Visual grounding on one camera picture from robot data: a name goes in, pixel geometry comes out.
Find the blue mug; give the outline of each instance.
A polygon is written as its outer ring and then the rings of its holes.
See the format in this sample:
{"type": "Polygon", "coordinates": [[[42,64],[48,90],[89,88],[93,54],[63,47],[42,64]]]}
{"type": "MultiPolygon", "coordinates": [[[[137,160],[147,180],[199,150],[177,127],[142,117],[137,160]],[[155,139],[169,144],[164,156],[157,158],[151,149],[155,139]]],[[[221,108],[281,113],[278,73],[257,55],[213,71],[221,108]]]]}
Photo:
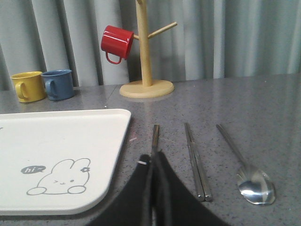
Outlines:
{"type": "Polygon", "coordinates": [[[41,76],[49,100],[65,100],[74,96],[71,70],[53,70],[41,76]]]}

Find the wooden mug tree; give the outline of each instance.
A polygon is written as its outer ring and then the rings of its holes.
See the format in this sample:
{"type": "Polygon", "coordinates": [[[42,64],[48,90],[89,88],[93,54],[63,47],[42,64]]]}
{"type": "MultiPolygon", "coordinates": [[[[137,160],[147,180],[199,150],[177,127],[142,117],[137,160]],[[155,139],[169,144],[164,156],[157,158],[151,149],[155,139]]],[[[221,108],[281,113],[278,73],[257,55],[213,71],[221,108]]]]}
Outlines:
{"type": "Polygon", "coordinates": [[[149,39],[176,26],[177,22],[149,34],[146,0],[136,0],[136,15],[138,35],[134,35],[134,39],[140,42],[142,80],[121,86],[119,92],[121,95],[130,98],[152,98],[167,95],[174,90],[174,85],[169,81],[152,79],[149,39]]]}

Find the metal spoon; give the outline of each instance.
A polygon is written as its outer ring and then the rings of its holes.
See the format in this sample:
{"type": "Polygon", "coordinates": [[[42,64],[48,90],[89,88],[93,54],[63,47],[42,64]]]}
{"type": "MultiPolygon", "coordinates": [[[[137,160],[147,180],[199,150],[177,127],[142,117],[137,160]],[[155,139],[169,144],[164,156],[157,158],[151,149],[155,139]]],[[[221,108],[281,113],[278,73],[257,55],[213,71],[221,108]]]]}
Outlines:
{"type": "Polygon", "coordinates": [[[240,193],[250,203],[271,205],[276,199],[276,192],[269,176],[261,169],[247,163],[222,125],[216,125],[216,127],[243,164],[237,171],[237,185],[240,193]]]}

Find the speckled countertop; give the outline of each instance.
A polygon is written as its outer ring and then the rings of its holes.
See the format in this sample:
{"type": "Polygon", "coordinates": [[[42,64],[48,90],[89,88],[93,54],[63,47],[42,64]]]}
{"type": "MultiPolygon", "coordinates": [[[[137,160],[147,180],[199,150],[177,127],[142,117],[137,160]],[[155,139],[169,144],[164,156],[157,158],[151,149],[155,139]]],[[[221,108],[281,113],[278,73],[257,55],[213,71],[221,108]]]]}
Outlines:
{"type": "Polygon", "coordinates": [[[184,122],[191,125],[213,193],[203,204],[234,226],[301,225],[301,75],[270,75],[174,83],[154,99],[130,99],[120,86],[81,87],[64,101],[21,104],[13,91],[0,92],[0,113],[124,108],[132,113],[109,193],[94,208],[71,216],[0,216],[0,225],[82,226],[97,217],[122,190],[142,153],[151,153],[153,125],[159,149],[196,196],[184,122]],[[271,206],[248,203],[236,186],[237,157],[222,138],[222,123],[242,155],[272,178],[271,206]]]}

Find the rabbit drawing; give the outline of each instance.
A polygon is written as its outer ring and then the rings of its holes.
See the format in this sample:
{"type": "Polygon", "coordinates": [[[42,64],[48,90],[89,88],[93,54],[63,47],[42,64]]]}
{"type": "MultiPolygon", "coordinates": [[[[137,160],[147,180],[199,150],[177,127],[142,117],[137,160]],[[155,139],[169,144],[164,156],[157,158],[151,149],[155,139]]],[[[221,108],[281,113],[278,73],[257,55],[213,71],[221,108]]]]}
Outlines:
{"type": "Polygon", "coordinates": [[[28,195],[38,194],[80,194],[86,190],[89,180],[90,160],[82,158],[74,161],[66,159],[58,162],[51,173],[44,176],[36,187],[27,191],[28,195]]]}

